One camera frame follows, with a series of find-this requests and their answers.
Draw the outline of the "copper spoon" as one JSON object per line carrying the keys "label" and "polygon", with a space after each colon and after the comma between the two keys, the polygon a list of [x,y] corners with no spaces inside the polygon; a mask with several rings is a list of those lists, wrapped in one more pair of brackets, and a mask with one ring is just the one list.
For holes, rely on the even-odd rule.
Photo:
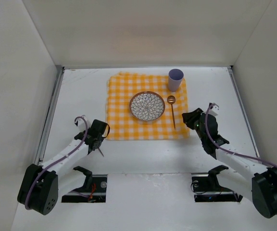
{"label": "copper spoon", "polygon": [[167,102],[171,105],[173,125],[174,125],[174,129],[176,129],[175,114],[174,114],[174,103],[176,102],[175,96],[174,95],[168,96]]}

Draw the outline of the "patterned ceramic bowl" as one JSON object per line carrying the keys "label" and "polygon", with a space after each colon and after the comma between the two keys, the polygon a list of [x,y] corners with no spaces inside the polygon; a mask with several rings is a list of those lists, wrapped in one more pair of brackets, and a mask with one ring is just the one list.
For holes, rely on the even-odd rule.
{"label": "patterned ceramic bowl", "polygon": [[143,122],[152,122],[164,114],[165,102],[156,92],[142,91],[131,98],[129,110],[134,118]]}

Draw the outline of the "lilac plastic cup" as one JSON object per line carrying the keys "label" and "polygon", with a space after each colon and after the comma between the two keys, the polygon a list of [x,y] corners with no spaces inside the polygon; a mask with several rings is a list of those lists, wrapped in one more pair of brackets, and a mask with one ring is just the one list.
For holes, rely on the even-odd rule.
{"label": "lilac plastic cup", "polygon": [[176,92],[184,77],[184,73],[180,69],[172,69],[168,73],[168,89]]}

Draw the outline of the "yellow checkered cloth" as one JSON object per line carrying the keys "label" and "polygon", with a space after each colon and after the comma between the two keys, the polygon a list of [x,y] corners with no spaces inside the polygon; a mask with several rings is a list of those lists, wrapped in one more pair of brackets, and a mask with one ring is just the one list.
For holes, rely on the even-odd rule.
{"label": "yellow checkered cloth", "polygon": [[106,122],[111,141],[179,140],[189,137],[185,79],[176,92],[168,76],[120,72],[107,82]]}

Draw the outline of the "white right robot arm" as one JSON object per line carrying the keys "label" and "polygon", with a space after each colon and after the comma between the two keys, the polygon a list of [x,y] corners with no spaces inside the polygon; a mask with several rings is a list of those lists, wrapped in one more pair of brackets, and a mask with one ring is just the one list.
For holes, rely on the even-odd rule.
{"label": "white right robot arm", "polygon": [[208,172],[213,189],[227,188],[251,201],[265,218],[277,215],[277,165],[238,153],[218,133],[216,116],[219,107],[211,103],[207,111],[200,108],[183,113],[184,124],[196,131],[204,151],[222,165]]}

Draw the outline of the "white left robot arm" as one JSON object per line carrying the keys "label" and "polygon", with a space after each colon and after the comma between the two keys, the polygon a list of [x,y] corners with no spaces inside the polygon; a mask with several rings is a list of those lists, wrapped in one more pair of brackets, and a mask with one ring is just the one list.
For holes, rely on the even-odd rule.
{"label": "white left robot arm", "polygon": [[60,153],[27,167],[17,196],[27,210],[47,215],[57,203],[106,201],[107,175],[94,175],[78,162],[100,150],[110,126],[97,119],[90,124],[85,116],[76,117],[75,125],[79,133]]}

